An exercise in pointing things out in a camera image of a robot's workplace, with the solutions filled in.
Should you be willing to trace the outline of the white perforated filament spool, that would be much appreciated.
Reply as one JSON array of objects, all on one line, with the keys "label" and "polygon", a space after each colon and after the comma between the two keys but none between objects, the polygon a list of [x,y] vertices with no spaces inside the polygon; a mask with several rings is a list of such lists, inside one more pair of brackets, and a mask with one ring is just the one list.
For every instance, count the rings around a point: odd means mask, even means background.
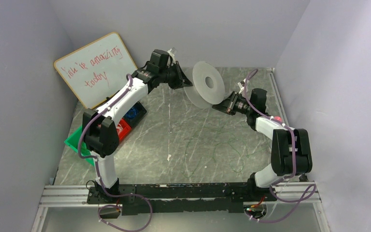
[{"label": "white perforated filament spool", "polygon": [[206,61],[197,62],[188,79],[192,86],[185,87],[184,92],[196,107],[210,108],[225,99],[225,84],[219,71]]}]

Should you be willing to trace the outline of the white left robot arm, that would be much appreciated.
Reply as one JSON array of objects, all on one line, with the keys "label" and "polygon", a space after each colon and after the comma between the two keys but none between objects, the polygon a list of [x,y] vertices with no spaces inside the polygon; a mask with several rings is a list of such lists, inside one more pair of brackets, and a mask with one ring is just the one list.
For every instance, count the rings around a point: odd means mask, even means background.
[{"label": "white left robot arm", "polygon": [[175,48],[155,49],[143,67],[127,74],[127,83],[121,90],[97,109],[87,109],[83,114],[78,154],[84,143],[90,152],[88,157],[95,163],[95,181],[107,195],[119,194],[113,153],[120,143],[116,126],[123,116],[160,84],[168,84],[171,89],[192,86],[175,59],[176,52]]}]

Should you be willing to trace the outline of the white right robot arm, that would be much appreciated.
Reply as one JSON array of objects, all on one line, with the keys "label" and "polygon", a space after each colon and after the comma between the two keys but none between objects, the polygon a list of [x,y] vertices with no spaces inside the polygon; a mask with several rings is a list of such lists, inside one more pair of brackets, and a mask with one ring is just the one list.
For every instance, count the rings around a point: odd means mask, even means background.
[{"label": "white right robot arm", "polygon": [[251,129],[271,140],[271,162],[254,173],[255,184],[265,188],[283,178],[309,173],[313,167],[309,134],[305,129],[288,127],[277,117],[266,113],[267,92],[254,88],[246,99],[241,93],[232,92],[212,108],[228,115],[241,113]]}]

